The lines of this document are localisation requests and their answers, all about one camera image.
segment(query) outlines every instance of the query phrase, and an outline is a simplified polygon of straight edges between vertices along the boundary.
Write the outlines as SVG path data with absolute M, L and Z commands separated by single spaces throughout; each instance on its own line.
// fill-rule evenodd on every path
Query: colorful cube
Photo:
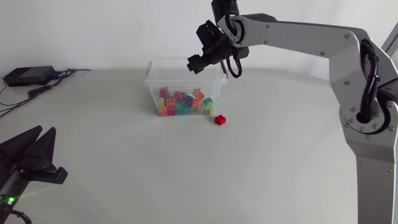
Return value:
M 185 106 L 182 109 L 183 109 L 183 114 L 184 115 L 188 115 L 188 114 L 191 113 L 191 108 L 190 107 Z
M 213 103 L 214 102 L 210 97 L 203 100 L 203 104 L 205 104 L 206 106 L 211 106 L 211 105 L 213 105 Z
M 192 108 L 195 108 L 196 110 L 199 110 L 200 105 L 201 105 L 201 101 L 200 100 L 198 100 L 198 99 L 194 99 L 193 100 Z
M 194 92 L 193 95 L 194 95 L 195 99 L 197 99 L 197 100 L 199 100 L 199 101 L 201 101 L 201 100 L 204 99 L 204 97 L 205 97 L 205 95 L 204 95 L 200 90 Z
M 177 114 L 177 115 L 184 115 L 184 112 L 185 112 L 185 110 L 182 106 L 179 108 L 177 108 L 177 107 L 175 108 L 175 114 Z
M 159 115 L 167 116 L 167 107 L 165 107 L 165 106 L 159 107 Z
M 223 115 L 218 115 L 215 119 L 214 122 L 216 122 L 218 125 L 222 125 L 226 122 L 226 118 Z
M 159 91 L 159 96 L 167 98 L 169 96 L 169 90 L 167 88 L 161 88 Z
M 157 99 L 157 106 L 158 106 L 158 107 L 166 106 L 165 100 L 164 100 L 163 97 Z
M 179 102 L 179 101 L 176 101 L 175 102 L 175 109 L 179 109 L 179 108 L 181 108 L 183 105 L 181 104 L 181 102 Z
M 178 101 L 181 101 L 181 100 L 184 99 L 184 94 L 180 93 L 179 91 L 175 91 L 174 92 L 174 99 L 178 100 Z
M 175 99 L 174 98 L 167 98 L 166 99 L 166 106 L 175 106 Z
M 198 92 L 200 92 L 200 89 L 199 88 L 194 88 L 193 92 L 192 92 L 192 95 L 195 96 Z
M 188 107 L 191 107 L 193 103 L 193 97 L 190 95 L 186 95 L 184 98 L 184 104 Z
M 175 115 L 175 107 L 174 106 L 167 107 L 167 115 L 169 115 L 169 116 Z
M 211 106 L 204 106 L 203 107 L 203 114 L 204 115 L 211 115 Z

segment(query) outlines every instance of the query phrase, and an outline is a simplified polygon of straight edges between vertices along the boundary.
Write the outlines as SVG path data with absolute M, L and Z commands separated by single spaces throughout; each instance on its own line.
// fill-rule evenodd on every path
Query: white tabletop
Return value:
M 245 70 L 222 89 L 218 126 L 158 116 L 143 74 L 79 72 L 0 119 L 0 142 L 54 126 L 53 163 L 69 173 L 31 182 L 14 209 L 34 223 L 357 222 L 355 156 L 325 81 Z

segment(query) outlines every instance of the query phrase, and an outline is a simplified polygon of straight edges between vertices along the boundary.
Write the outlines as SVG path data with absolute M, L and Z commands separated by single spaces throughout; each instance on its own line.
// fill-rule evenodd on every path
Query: cable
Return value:
M 10 214 L 16 215 L 18 218 L 23 219 L 25 224 L 32 224 L 32 220 L 30 220 L 30 218 L 27 215 L 25 215 L 25 213 L 23 213 L 23 212 L 18 212 L 18 211 L 15 211 L 15 210 L 11 210 Z
M 225 23 L 226 23 L 226 26 L 228 27 L 229 31 L 231 31 L 232 34 L 234 36 L 236 36 L 238 34 L 238 31 L 232 27 L 231 21 L 229 19 L 229 16 L 231 15 L 231 11 L 232 11 L 232 6 L 234 5 L 234 1 L 235 0 L 230 0 L 230 2 L 229 2 L 228 10 L 225 13 Z
M 229 57 L 226 58 L 226 64 L 228 66 L 228 70 L 229 72 L 231 72 L 231 75 L 234 78 L 239 78 L 242 75 L 242 65 L 241 65 L 241 61 L 239 59 L 235 60 L 236 66 L 238 67 L 238 74 L 234 73 L 234 71 L 231 68 L 231 62 L 229 61 Z
M 377 57 L 371 43 L 364 39 L 361 41 L 361 66 L 363 71 L 365 71 L 366 56 L 368 56 L 371 68 L 368 75 L 368 82 L 362 95 L 361 109 L 358 114 L 358 120 L 362 123 L 368 123 L 372 120 L 372 110 L 377 94 L 377 82 L 380 81 L 380 77 L 377 75 L 379 58 Z
M 13 104 L 10 104 L 10 105 L 0 102 L 0 105 L 12 106 L 11 108 L 6 108 L 4 110 L 1 110 L 0 113 L 4 112 L 4 111 L 5 112 L 3 114 L 0 114 L 0 118 L 4 117 L 5 115 L 10 113 L 14 109 L 16 109 L 18 107 L 21 107 L 21 106 L 24 106 L 25 104 L 27 104 L 28 102 L 30 102 L 34 98 L 38 97 L 39 95 L 51 90 L 54 86 L 59 85 L 64 78 L 68 78 L 70 75 L 72 75 L 73 73 L 75 73 L 77 71 L 91 71 L 91 70 L 89 70 L 89 69 L 67 69 L 67 70 L 61 71 L 61 72 L 53 72 L 53 74 L 51 74 L 52 78 L 53 79 L 59 79 L 59 80 L 57 82 L 55 82 L 54 84 L 52 84 L 52 85 L 43 86 L 43 87 L 36 88 L 34 90 L 29 91 L 28 99 L 23 100 L 23 101 L 18 102 L 18 103 L 13 103 Z

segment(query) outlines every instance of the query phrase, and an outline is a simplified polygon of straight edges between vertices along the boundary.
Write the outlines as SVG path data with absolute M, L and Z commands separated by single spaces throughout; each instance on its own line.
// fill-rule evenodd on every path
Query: robotic arm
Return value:
M 199 73 L 217 63 L 224 68 L 226 60 L 238 78 L 240 59 L 253 45 L 328 58 L 341 125 L 357 160 L 358 223 L 398 223 L 398 72 L 390 57 L 361 29 L 279 22 L 265 14 L 239 15 L 236 0 L 213 0 L 211 5 L 222 31 L 210 21 L 199 27 L 203 55 L 188 59 L 189 70 Z M 230 56 L 238 74 L 231 69 Z

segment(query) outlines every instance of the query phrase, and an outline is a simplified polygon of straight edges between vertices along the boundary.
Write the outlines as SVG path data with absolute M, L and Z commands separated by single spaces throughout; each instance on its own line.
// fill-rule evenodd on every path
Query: plastic bin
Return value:
M 196 75 L 188 70 L 187 58 L 153 58 L 149 62 L 144 85 L 161 116 L 211 115 L 216 111 L 227 76 L 219 65 L 209 65 Z

